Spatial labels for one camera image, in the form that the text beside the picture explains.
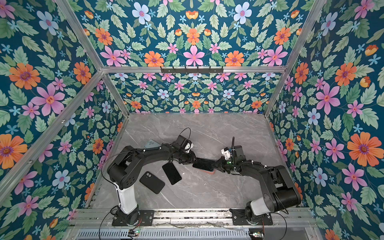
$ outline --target light blue flower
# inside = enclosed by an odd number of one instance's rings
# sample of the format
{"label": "light blue flower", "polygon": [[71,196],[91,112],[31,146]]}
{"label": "light blue flower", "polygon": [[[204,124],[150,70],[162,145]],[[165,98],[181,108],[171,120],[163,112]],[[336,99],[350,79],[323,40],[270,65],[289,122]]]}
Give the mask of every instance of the light blue flower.
{"label": "light blue flower", "polygon": [[353,126],[353,129],[355,129],[353,132],[360,133],[360,131],[362,130],[362,127],[360,127],[360,124],[356,124],[356,126]]}
{"label": "light blue flower", "polygon": [[19,130],[17,130],[17,125],[14,125],[14,126],[11,126],[11,125],[7,125],[7,128],[8,130],[5,131],[5,133],[11,133],[11,135],[13,135],[15,132],[18,132]]}
{"label": "light blue flower", "polygon": [[373,55],[373,58],[368,60],[368,62],[371,62],[369,65],[377,64],[377,61],[380,59],[381,59],[381,57],[377,57],[377,54]]}
{"label": "light blue flower", "polygon": [[13,109],[10,109],[9,112],[16,116],[16,114],[20,114],[20,110],[21,108],[16,108],[16,106],[13,106]]}

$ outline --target gray marble surface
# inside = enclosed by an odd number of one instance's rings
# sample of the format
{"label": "gray marble surface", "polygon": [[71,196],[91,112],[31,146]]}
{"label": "gray marble surface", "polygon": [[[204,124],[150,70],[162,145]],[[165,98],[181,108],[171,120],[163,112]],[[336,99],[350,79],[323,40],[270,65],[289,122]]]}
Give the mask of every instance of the gray marble surface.
{"label": "gray marble surface", "polygon": [[[269,166],[281,165],[261,114],[132,114],[117,147],[143,147],[149,139],[158,143],[174,141],[186,127],[192,130],[190,140],[197,157],[219,159],[220,150],[235,145],[243,147],[247,159]],[[135,183],[136,201],[140,208],[240,208],[261,196],[259,182],[250,177],[228,175],[216,171],[213,175],[174,162],[182,180],[171,185],[162,165],[155,162],[143,167],[139,177],[149,171],[165,182],[159,194]],[[105,180],[96,193],[92,208],[107,209],[118,204],[115,187]]]}

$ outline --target teal floral wallpaper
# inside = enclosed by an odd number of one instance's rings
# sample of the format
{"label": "teal floral wallpaper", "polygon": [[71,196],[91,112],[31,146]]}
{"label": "teal floral wallpaper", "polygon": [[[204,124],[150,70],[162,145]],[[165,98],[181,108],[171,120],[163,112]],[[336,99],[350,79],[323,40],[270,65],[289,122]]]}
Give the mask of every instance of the teal floral wallpaper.
{"label": "teal floral wallpaper", "polygon": [[270,124],[327,240],[384,238],[384,1],[331,1]]}
{"label": "teal floral wallpaper", "polygon": [[56,4],[39,2],[0,1],[0,179],[94,73]]}
{"label": "teal floral wallpaper", "polygon": [[3,203],[0,239],[62,239],[76,209],[85,206],[122,121],[100,81]]}

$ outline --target smartphone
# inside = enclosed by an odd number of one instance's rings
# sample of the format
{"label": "smartphone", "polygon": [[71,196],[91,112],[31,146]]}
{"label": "smartphone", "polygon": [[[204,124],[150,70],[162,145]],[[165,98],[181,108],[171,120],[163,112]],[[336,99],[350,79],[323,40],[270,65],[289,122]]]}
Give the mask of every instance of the smartphone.
{"label": "smartphone", "polygon": [[170,183],[172,185],[175,185],[178,181],[181,180],[181,176],[179,172],[177,171],[175,165],[173,165],[173,162],[168,162],[163,165],[163,170],[166,173]]}
{"label": "smartphone", "polygon": [[166,185],[158,177],[148,171],[140,178],[140,182],[156,194],[159,194]]}

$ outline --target small blue flower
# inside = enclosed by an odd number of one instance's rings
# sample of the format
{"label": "small blue flower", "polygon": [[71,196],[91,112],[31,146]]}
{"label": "small blue flower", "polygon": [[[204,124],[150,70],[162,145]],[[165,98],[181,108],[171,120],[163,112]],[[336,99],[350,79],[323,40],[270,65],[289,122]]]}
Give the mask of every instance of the small blue flower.
{"label": "small blue flower", "polygon": [[51,190],[52,190],[52,193],[51,193],[51,194],[56,194],[56,192],[57,192],[59,189],[58,189],[57,186],[56,186],[56,187],[53,187]]}
{"label": "small blue flower", "polygon": [[182,22],[185,22],[185,21],[186,21],[186,19],[185,19],[185,15],[184,15],[184,16],[180,15],[180,21],[182,21]]}
{"label": "small blue flower", "polygon": [[13,109],[10,109],[9,112],[16,116],[16,114],[20,114],[20,110],[21,108],[16,108],[16,106],[13,106]]}
{"label": "small blue flower", "polygon": [[42,180],[41,178],[39,178],[39,180],[36,180],[36,181],[35,181],[35,183],[36,183],[36,187],[41,186],[42,182],[44,182],[44,180]]}
{"label": "small blue flower", "polygon": [[356,126],[353,126],[352,128],[355,129],[354,132],[358,132],[358,133],[360,133],[360,131],[362,130],[362,127],[360,127],[360,124],[356,124]]}
{"label": "small blue flower", "polygon": [[201,23],[203,23],[203,21],[205,21],[205,18],[204,18],[205,16],[203,15],[203,16],[199,16],[199,22],[201,22]]}
{"label": "small blue flower", "polygon": [[11,126],[11,125],[7,125],[7,128],[8,130],[5,131],[5,133],[11,133],[11,135],[13,135],[15,132],[18,132],[19,130],[17,130],[17,125],[14,125],[14,126]]}
{"label": "small blue flower", "polygon": [[373,58],[368,60],[368,62],[371,62],[369,65],[377,64],[377,61],[380,59],[381,59],[381,57],[377,57],[377,54],[373,55]]}

